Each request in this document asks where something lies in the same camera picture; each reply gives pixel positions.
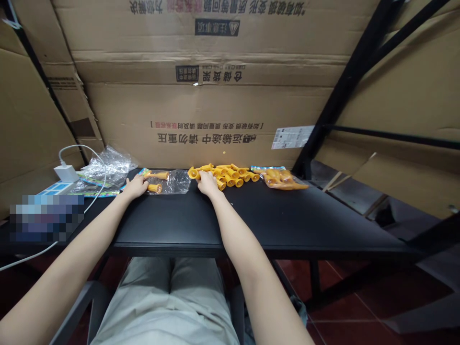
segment plastic bag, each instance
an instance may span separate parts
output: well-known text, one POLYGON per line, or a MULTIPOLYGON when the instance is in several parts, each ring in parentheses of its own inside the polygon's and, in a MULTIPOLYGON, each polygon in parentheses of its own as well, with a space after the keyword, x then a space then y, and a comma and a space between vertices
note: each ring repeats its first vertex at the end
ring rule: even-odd
POLYGON ((143 168, 139 175, 145 176, 149 182, 147 194, 185 194, 190 188, 190 178, 187 170, 149 170, 143 168))
MULTIPOLYGON (((120 188, 125 183, 128 172, 138 167, 137 164, 131 161, 130 155, 122 155, 110 145, 107 145, 99 156, 101 156, 105 163, 107 173, 106 185, 110 187, 120 188)), ((104 181, 104 165, 96 156, 91 158, 90 164, 82 168, 81 173, 88 178, 86 182, 92 184, 90 179, 93 181, 98 180, 102 186, 102 182, 104 181)))
POLYGON ((265 184, 270 188, 281 190, 298 190, 307 189, 309 187, 308 184, 299 180, 284 166, 260 167, 253 165, 251 166, 251 170, 254 173, 260 174, 264 179, 265 184))
POLYGON ((80 179, 69 194, 95 197, 104 183, 106 173, 104 189, 99 197, 116 196, 120 193, 120 187, 125 183, 128 172, 138 167, 130 155, 123 155, 110 145, 99 156, 105 163, 105 170, 101 160, 93 155, 90 163, 78 174, 80 179))

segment yellow plastic toy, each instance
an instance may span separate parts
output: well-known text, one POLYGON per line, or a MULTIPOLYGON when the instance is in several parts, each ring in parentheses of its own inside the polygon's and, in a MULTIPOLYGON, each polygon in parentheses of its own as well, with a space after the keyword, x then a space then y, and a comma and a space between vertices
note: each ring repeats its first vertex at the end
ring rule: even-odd
POLYGON ((159 194, 163 190, 163 186, 161 184, 149 184, 147 190, 159 194))
POLYGON ((248 172, 247 175, 251 178, 252 182, 257 182, 260 179, 260 175, 253 172, 248 172))
POLYGON ((240 175, 246 174, 249 170, 249 168, 238 168, 235 164, 230 164, 230 167, 240 175))
POLYGON ((290 171, 288 171, 288 170, 280 170, 279 171, 279 176, 280 176, 280 179, 284 183, 287 183, 287 184, 293 184, 294 183, 294 179, 292 178, 292 175, 291 175, 290 171))
POLYGON ((221 180, 217 180, 217 187, 219 187, 219 190, 222 192, 225 187, 227 187, 227 184, 225 182, 222 182, 221 180))
MULTIPOLYGON (((214 167, 214 165, 210 163, 208 165, 203 165, 200 168, 191 167, 188 171, 188 176, 193 180, 199 180, 201 178, 199 173, 200 170, 206 172, 211 171, 212 175, 216 178, 217 185, 221 191, 224 190, 224 186, 233 187, 235 185, 237 188, 240 188, 244 183, 249 181, 257 182, 260 179, 260 175, 258 173, 251 172, 249 168, 239 168, 235 164, 222 164, 214 167)), ((263 174, 266 183, 272 188, 276 188, 278 184, 282 184, 285 188, 296 188, 292 185, 294 181, 291 181, 291 175, 289 172, 281 175, 278 170, 270 169, 269 174, 267 170, 263 169, 260 173, 263 174)))
POLYGON ((190 177, 192 180, 199 180, 201 179, 200 174, 198 173, 198 169, 195 169, 194 167, 191 167, 188 170, 188 177, 190 177))
POLYGON ((230 175, 232 177, 232 179, 235 179, 235 180, 240 177, 240 174, 237 171, 234 171, 231 168, 227 169, 227 174, 230 175))
POLYGON ((213 175, 214 176, 225 176, 225 174, 227 173, 227 168, 214 168, 213 170, 213 175))
POLYGON ((245 182, 249 182, 249 180, 251 179, 248 173, 240 175, 240 178, 243 179, 243 181, 245 182))
POLYGON ((228 174, 225 174, 224 180, 227 183, 227 187, 233 187, 235 185, 235 180, 228 174))
POLYGON ((149 173, 145 174, 144 177, 145 178, 156 177, 160 180, 167 180, 169 179, 169 172, 159 172, 156 174, 152 174, 152 172, 150 171, 149 173))
POLYGON ((201 168, 198 169, 198 171, 203 170, 203 171, 211 171, 212 168, 214 168, 214 165, 209 163, 208 165, 203 165, 201 168))
POLYGON ((237 179, 236 183, 235 183, 235 186, 237 188, 240 188, 243 185, 243 183, 244 183, 244 181, 242 179, 237 179))
POLYGON ((267 169, 267 175, 280 180, 279 170, 277 169, 267 169))

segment cardboard box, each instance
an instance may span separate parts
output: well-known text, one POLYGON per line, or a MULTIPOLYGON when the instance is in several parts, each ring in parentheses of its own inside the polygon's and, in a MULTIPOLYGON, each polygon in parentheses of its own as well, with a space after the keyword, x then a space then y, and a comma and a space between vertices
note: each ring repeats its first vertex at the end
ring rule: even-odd
MULTIPOLYGON (((98 150, 103 149, 94 114, 52 4, 47 0, 15 0, 13 5, 78 142, 89 140, 98 150)), ((84 153, 90 160, 92 154, 84 153)))
POLYGON ((15 2, 47 75, 74 62, 107 144, 183 168, 291 167, 300 148, 272 149, 277 129, 314 125, 378 3, 47 1, 15 2))
POLYGON ((85 82, 294 86, 334 86, 377 3, 53 1, 85 82))
MULTIPOLYGON (((451 1, 364 77, 338 125, 460 141, 460 11, 450 11, 454 4, 460 1, 451 1)), ((410 13, 421 5, 412 4, 410 13)), ((456 150, 334 132, 317 159, 439 218, 452 214, 449 205, 460 206, 456 150)))
MULTIPOLYGON (((0 21, 0 219, 22 195, 58 180, 58 152, 75 140, 16 33, 0 21)), ((83 165, 77 148, 64 152, 67 164, 83 165)))
POLYGON ((280 164, 300 149, 272 149, 280 127, 313 125, 329 88, 88 84, 102 135, 141 166, 280 164))

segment right hand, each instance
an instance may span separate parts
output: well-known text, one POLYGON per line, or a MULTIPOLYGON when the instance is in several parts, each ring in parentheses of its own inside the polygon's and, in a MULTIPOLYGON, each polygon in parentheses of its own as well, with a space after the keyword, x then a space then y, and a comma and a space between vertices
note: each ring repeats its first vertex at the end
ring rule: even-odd
POLYGON ((201 176, 201 179, 197 180, 198 189, 204 195, 211 197, 212 195, 221 193, 221 191, 217 187, 217 181, 216 178, 212 175, 212 172, 199 171, 198 173, 201 176))

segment left hand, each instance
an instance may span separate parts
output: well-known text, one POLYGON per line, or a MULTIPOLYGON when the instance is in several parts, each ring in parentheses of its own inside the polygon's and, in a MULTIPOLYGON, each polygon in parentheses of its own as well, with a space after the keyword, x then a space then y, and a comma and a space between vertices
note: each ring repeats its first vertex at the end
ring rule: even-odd
POLYGON ((132 201, 144 194, 147 191, 148 186, 149 182, 144 181, 144 176, 136 174, 132 181, 129 181, 128 178, 126 179, 126 187, 121 195, 132 201))

